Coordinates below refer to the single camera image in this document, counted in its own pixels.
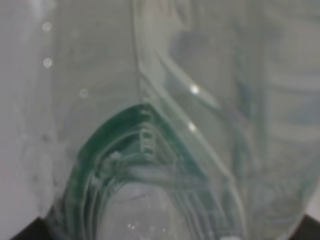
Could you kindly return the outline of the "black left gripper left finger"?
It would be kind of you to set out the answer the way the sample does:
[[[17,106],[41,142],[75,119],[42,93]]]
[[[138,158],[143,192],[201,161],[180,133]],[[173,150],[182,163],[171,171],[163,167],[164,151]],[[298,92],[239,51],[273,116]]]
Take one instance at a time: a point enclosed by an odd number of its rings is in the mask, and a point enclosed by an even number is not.
[[[59,240],[60,237],[55,232],[54,226],[47,220],[36,218],[10,240]]]

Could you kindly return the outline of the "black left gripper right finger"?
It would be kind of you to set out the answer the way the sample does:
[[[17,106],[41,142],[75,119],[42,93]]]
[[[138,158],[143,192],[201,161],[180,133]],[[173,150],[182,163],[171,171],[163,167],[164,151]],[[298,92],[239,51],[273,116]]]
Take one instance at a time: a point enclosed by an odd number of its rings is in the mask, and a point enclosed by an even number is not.
[[[320,240],[320,222],[306,214],[289,240]]]

